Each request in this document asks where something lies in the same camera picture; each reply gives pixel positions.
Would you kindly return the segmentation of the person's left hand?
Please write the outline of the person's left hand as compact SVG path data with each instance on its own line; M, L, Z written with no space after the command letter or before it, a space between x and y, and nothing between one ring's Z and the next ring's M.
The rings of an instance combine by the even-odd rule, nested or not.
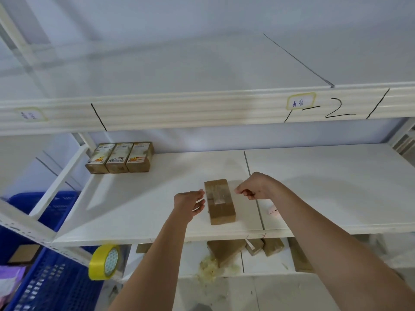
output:
M198 209L198 212L191 212L187 210L186 209L186 193L187 192L182 192L174 196L174 213L178 214L178 217L184 220L186 224L188 224L189 222L192 221L192 219L196 215L200 214L204 210L205 204L204 204L203 209L202 208Z

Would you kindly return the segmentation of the person's right hand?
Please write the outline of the person's right hand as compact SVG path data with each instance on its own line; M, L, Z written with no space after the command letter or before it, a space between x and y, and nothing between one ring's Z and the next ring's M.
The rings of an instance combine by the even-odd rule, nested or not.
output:
M260 193L259 199L272 199L276 184L278 181L274 178L261 172L254 172L238 186L255 188L257 193Z

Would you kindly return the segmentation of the brown taped cardboard box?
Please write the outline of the brown taped cardboard box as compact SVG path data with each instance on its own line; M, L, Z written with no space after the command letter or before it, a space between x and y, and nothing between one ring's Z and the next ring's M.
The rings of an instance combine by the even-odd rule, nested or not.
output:
M236 211L226 179L205 182L205 193L211 225L230 224L236 221Z

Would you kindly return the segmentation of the person's left forearm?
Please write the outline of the person's left forearm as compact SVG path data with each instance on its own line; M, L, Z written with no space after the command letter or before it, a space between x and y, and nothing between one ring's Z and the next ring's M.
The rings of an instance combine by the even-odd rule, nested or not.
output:
M193 211L174 209L107 311L172 311L180 259Z

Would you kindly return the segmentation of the person's right forearm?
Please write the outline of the person's right forearm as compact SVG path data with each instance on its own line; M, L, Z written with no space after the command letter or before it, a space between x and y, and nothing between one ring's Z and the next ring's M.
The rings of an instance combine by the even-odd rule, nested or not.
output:
M355 237L273 178L267 194L341 311L415 311L415 292Z

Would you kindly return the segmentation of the large brown cardboard box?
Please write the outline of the large brown cardboard box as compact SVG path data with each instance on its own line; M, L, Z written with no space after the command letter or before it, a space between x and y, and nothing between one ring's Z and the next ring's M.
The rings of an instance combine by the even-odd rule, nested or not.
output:
M217 266L226 266L246 246L244 239L240 240L209 240L206 242L210 254L215 259Z

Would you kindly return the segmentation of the small brown cardboard box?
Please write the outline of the small brown cardboard box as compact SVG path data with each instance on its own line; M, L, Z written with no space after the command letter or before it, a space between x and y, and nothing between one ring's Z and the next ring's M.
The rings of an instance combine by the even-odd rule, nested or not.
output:
M281 252L285 245L280 238L263 238L262 250L266 257L270 257L274 254Z
M251 256L262 251L265 243L262 239L245 239L245 248Z

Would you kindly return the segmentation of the yellowish packing debris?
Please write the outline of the yellowish packing debris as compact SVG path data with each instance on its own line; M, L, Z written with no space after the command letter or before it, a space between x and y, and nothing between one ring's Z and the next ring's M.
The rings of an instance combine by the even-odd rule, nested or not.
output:
M217 260L212 255L208 255L199 264L197 279L200 283L213 283L219 274Z

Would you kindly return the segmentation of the printed brown carton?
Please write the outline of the printed brown carton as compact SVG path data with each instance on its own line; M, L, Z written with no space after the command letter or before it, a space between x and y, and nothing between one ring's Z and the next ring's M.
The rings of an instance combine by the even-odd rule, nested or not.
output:
M86 169L91 174L109 173L106 163L115 147L116 144L114 143L100 143L86 163Z
M108 173L119 174L128 173L126 166L128 157L134 143L116 143L111 155L109 156L105 166Z
M126 167L130 173L149 172L154 155L152 142L134 142Z

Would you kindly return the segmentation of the long brown cardboard box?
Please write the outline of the long brown cardboard box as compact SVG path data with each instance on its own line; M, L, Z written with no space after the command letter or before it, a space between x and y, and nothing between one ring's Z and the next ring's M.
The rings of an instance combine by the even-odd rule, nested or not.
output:
M288 244L290 247L295 271L315 274L313 266L309 262L308 258L306 257L304 251L302 250L296 238L288 238Z

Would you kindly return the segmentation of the white metal shelf unit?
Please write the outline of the white metal shelf unit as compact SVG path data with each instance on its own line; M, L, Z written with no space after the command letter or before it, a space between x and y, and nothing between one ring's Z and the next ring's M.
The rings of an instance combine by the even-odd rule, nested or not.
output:
M248 170L349 233L415 231L394 149L413 125L415 0L0 0L0 192L77 141L32 213L0 198L0 226L84 266L81 246L153 241L170 211L151 202ZM149 172L86 169L100 143L134 142L153 143ZM39 219L63 191L80 194L54 231Z

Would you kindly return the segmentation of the yellow-bordered shelf label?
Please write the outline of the yellow-bordered shelf label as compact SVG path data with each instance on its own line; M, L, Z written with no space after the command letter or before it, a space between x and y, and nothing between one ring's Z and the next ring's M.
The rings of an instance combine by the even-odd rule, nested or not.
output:
M312 108L314 107L316 97L317 93L315 92L293 94L287 99L286 109L292 111L296 109Z

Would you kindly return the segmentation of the yellow tape roll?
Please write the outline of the yellow tape roll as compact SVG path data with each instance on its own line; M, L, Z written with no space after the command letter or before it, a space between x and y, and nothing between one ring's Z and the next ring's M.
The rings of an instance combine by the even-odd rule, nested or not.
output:
M88 265L88 276L92 281L105 281L116 273L121 261L121 250L118 245L99 246L91 256Z

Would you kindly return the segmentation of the blue plastic crate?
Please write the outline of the blue plastic crate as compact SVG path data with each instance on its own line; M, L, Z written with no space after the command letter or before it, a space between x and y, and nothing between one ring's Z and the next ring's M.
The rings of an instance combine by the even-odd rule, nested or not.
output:
M58 192L39 222L57 231L78 199L79 192ZM20 211L29 214L44 192L18 193L7 200ZM23 245L33 241L0 226L0 266ZM91 281L87 267L40 246L33 263L23 263L24 277L9 302L1 311L94 311L103 281Z

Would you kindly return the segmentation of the cardboard box in crate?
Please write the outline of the cardboard box in crate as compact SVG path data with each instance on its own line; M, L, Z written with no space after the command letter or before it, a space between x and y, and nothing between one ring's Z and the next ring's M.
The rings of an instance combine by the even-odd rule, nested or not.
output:
M32 265L37 259L42 246L37 244L20 245L8 260L9 266L28 266Z

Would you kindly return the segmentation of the faded shelf label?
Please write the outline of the faded shelf label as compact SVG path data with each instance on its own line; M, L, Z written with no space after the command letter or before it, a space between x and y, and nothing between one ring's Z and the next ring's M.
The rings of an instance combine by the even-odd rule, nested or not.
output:
M15 108L14 111L25 121L25 122L47 122L49 119L44 112L37 107L20 107Z

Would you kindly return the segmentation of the purple plastic bag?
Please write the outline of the purple plastic bag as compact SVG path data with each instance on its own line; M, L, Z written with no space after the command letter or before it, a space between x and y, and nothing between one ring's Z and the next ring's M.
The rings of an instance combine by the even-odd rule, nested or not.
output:
M0 310L10 302L25 272L26 266L0 265Z

